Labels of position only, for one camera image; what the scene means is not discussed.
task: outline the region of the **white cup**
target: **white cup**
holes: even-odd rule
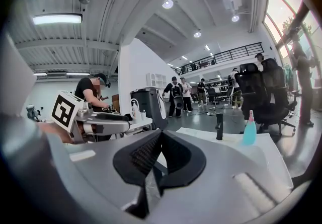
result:
[[[145,120],[145,118],[146,118],[146,112],[141,112],[141,118],[142,118],[142,120]]]

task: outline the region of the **desk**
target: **desk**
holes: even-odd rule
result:
[[[223,143],[247,156],[252,161],[256,162],[263,168],[267,168],[270,173],[279,179],[286,188],[292,189],[293,182],[284,160],[275,146],[273,140],[268,133],[257,134],[254,145],[242,146],[240,141],[243,138],[242,134],[223,134],[223,140],[217,140],[215,132],[199,131],[190,128],[180,128],[178,133],[194,136],[199,139],[210,142]],[[164,172],[167,167],[167,162],[163,154],[160,154],[157,160],[156,167]]]
[[[135,123],[134,121],[129,121],[130,123],[130,129],[125,132],[127,135],[135,134],[138,132],[141,132],[145,126],[149,126],[149,129],[151,129],[151,124],[153,120],[152,118],[146,117],[144,120]]]

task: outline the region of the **person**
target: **person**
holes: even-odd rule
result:
[[[263,65],[262,65],[262,62],[264,60],[264,56],[261,53],[257,53],[257,55],[255,57],[257,58],[257,62],[255,64],[256,64],[258,70],[260,72],[262,72],[264,70]]]
[[[237,100],[238,103],[238,108],[241,109],[242,107],[240,106],[240,88],[239,84],[236,81],[235,74],[238,73],[238,69],[235,67],[232,72],[229,74],[231,79],[232,79],[232,85],[233,85],[233,95],[232,95],[232,101],[231,101],[231,108],[235,109],[235,101]]]
[[[184,102],[184,108],[183,111],[186,112],[191,112],[192,107],[191,107],[191,95],[190,95],[190,90],[192,89],[191,85],[186,82],[186,79],[184,77],[180,78],[181,79],[181,85],[183,88],[182,91],[182,97],[183,97],[183,102]]]
[[[202,78],[201,82],[198,84],[198,93],[199,93],[198,107],[201,106],[201,100],[203,102],[203,105],[207,105],[204,83],[205,83],[205,80]]]
[[[307,59],[299,40],[297,33],[292,35],[293,55],[290,55],[290,58],[293,61],[293,66],[297,69],[298,81],[301,86],[302,93],[299,123],[313,127],[314,123],[311,121],[313,90],[311,85],[310,67],[314,68],[316,66],[316,60],[314,58]]]
[[[77,84],[75,96],[91,103],[93,110],[100,112],[102,108],[107,109],[109,107],[108,104],[98,99],[98,95],[101,94],[102,89],[106,86],[107,79],[103,73],[98,73],[93,78],[85,77]]]
[[[170,109],[169,109],[169,117],[172,117],[174,111],[176,110],[176,117],[181,117],[181,110],[180,109],[177,109],[176,108],[176,105],[175,105],[175,102],[174,102],[174,98],[173,98],[173,95],[172,95],[172,89],[175,87],[175,86],[179,86],[181,88],[181,91],[183,91],[183,87],[181,84],[178,84],[178,81],[177,81],[177,78],[176,77],[172,77],[172,82],[169,83],[167,85],[167,87],[164,89],[163,93],[162,93],[162,97],[165,96],[165,93],[168,93],[170,92],[170,98],[169,98],[169,101],[170,101]]]

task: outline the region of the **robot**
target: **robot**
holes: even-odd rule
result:
[[[35,106],[32,104],[29,104],[27,107],[27,116],[29,119],[35,121],[35,122],[40,122],[37,116],[40,116],[39,110],[35,110]]]

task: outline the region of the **white shirt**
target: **white shirt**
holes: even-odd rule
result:
[[[190,95],[190,91],[189,89],[191,89],[191,85],[188,84],[188,83],[185,83],[185,84],[181,84],[182,85],[182,88],[183,88],[183,91],[182,91],[182,97],[186,98],[186,97],[191,97]]]
[[[234,88],[239,88],[239,84],[236,82],[235,74],[237,74],[237,71],[231,72],[229,75],[231,76],[232,79],[232,84]]]
[[[256,66],[257,66],[257,68],[258,68],[258,70],[260,71],[260,72],[262,72],[264,69],[263,69],[263,65],[257,60],[256,61]]]

